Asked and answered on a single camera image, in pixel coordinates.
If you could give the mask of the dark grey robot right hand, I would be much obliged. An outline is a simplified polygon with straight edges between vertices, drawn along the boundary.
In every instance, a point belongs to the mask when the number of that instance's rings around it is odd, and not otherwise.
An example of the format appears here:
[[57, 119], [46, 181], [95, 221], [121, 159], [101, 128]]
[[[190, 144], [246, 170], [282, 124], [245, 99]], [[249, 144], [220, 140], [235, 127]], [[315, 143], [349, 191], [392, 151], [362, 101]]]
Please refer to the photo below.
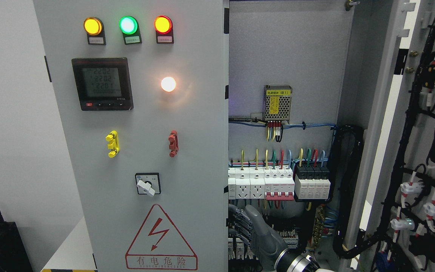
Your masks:
[[229, 234], [240, 238], [260, 261], [264, 270], [276, 269], [280, 254], [288, 249], [285, 241], [264, 221], [261, 212], [252, 205], [240, 209], [228, 205], [228, 215], [234, 220], [235, 229], [228, 229]]

